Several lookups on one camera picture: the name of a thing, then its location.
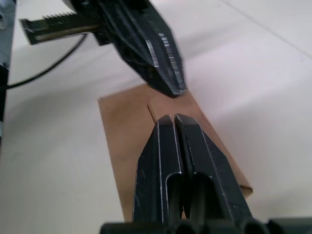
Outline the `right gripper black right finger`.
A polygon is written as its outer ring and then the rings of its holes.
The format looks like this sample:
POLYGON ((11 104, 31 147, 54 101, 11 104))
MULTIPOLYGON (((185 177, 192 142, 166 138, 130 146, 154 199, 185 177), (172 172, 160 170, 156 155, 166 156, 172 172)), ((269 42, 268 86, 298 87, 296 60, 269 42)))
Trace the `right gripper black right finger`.
POLYGON ((176 114, 184 167, 184 212, 193 221, 242 221, 252 214, 227 157, 192 117, 176 114))

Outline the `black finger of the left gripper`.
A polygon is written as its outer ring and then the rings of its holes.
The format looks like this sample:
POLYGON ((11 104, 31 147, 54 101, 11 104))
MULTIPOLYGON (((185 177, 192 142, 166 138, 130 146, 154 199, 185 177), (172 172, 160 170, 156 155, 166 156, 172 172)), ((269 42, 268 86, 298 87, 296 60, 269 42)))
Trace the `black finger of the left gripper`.
POLYGON ((169 90, 168 94, 183 94, 186 91, 183 62, 173 34, 153 4, 150 1, 147 3, 147 22, 158 42, 156 57, 161 79, 169 90))
POLYGON ((147 22, 148 0, 102 0, 100 8, 107 33, 121 58, 153 89, 168 94, 158 70, 158 42, 147 22))

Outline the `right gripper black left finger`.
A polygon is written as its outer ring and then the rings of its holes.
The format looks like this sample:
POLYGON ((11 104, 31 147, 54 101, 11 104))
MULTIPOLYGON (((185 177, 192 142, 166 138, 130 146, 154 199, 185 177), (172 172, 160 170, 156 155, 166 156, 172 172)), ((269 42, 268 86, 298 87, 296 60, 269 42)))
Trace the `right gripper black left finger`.
POLYGON ((174 121, 165 115, 156 121, 137 162, 132 220, 177 222, 182 214, 182 172, 174 121))

